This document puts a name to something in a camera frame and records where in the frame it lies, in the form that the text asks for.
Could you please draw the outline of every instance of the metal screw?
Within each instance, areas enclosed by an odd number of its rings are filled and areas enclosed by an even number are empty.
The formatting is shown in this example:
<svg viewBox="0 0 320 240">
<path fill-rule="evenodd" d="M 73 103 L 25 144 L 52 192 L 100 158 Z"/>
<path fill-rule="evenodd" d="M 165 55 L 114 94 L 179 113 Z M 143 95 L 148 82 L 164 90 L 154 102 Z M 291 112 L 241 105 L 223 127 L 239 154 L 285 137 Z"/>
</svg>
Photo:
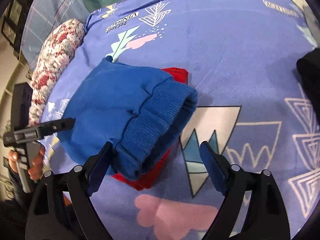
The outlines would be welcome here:
<svg viewBox="0 0 320 240">
<path fill-rule="evenodd" d="M 45 176 L 46 178 L 51 176 L 52 172 L 51 171 L 46 171 L 43 176 Z"/>
<path fill-rule="evenodd" d="M 269 170 L 263 170 L 263 174 L 266 176 L 270 176 L 271 172 Z"/>
<path fill-rule="evenodd" d="M 75 172 L 80 172 L 80 171 L 82 171 L 82 166 L 78 165 L 78 166 L 74 167 L 73 170 Z"/>
<path fill-rule="evenodd" d="M 239 170 L 240 170 L 240 166 L 237 165 L 237 164 L 233 164 L 233 165 L 231 165 L 231 169 L 232 169 L 233 171 L 239 171 Z"/>
</svg>

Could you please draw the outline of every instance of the red folded fabric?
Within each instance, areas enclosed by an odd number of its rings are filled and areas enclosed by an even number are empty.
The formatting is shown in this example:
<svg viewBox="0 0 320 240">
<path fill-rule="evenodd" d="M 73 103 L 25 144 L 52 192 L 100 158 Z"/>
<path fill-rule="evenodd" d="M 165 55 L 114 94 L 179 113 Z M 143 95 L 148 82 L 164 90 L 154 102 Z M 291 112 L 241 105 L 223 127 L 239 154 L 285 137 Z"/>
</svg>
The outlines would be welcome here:
<svg viewBox="0 0 320 240">
<path fill-rule="evenodd" d="M 186 71 L 184 68 L 171 67 L 171 68 L 163 68 L 162 70 L 171 74 L 175 81 L 187 84 L 188 71 Z M 128 184 L 129 186 L 135 188 L 138 191 L 143 190 L 145 188 L 149 189 L 152 187 L 152 185 L 155 183 L 156 179 L 160 175 L 160 172 L 164 167 L 164 164 L 168 158 L 169 152 L 170 152 L 170 148 L 163 155 L 163 157 L 156 164 L 156 166 L 154 166 L 153 169 L 149 171 L 147 174 L 143 174 L 137 181 L 128 180 L 124 176 L 122 176 L 120 173 L 117 173 L 116 175 L 112 175 L 112 177 L 114 177 L 115 179 L 121 182 Z"/>
</svg>

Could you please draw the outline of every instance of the ribbed cuff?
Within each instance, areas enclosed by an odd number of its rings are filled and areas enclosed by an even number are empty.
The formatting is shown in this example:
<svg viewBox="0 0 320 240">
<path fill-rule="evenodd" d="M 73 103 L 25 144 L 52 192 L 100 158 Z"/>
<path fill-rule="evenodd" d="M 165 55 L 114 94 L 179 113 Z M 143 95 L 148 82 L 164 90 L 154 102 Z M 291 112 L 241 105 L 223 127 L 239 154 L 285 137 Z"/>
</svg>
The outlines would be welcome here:
<svg viewBox="0 0 320 240">
<path fill-rule="evenodd" d="M 172 78 L 157 85 L 115 146 L 113 166 L 130 180 L 149 172 L 179 137 L 196 105 L 195 89 Z"/>
</svg>

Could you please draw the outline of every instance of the red and white fluffy pillow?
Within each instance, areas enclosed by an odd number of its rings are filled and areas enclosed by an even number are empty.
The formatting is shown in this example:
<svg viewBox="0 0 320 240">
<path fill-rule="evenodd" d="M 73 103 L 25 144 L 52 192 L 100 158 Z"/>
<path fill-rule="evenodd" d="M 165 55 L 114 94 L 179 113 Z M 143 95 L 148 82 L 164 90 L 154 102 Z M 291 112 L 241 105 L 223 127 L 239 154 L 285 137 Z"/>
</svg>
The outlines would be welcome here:
<svg viewBox="0 0 320 240">
<path fill-rule="evenodd" d="M 60 75 L 82 44 L 84 25 L 70 19 L 58 26 L 45 40 L 30 82 L 33 89 L 29 125 L 39 124 L 47 100 Z"/>
</svg>

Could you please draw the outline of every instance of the blue bed sheet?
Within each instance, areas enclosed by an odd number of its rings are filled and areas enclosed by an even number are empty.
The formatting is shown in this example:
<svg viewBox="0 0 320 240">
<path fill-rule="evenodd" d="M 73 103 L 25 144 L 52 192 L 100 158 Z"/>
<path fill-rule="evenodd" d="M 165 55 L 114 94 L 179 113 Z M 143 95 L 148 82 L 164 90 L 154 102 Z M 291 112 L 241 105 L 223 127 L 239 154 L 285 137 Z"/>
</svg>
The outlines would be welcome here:
<svg viewBox="0 0 320 240">
<path fill-rule="evenodd" d="M 270 169 L 292 237 L 300 230 L 320 192 L 319 125 L 295 70 L 313 49 L 305 28 L 291 0 L 127 0 L 89 16 L 84 43 L 53 89 L 42 122 L 63 116 L 106 55 L 134 66 L 185 68 L 199 93 L 154 187 L 138 192 L 106 176 L 93 194 L 115 240 L 201 239 L 223 200 L 199 156 L 204 140 L 247 171 Z M 67 172 L 76 163 L 55 142 L 53 136 L 43 141 L 55 150 L 50 165 Z M 234 234 L 249 199 L 246 193 Z"/>
<path fill-rule="evenodd" d="M 39 52 L 51 31 L 73 18 L 85 23 L 89 15 L 82 0 L 34 0 L 21 40 L 21 51 L 30 70 L 36 68 Z"/>
</svg>

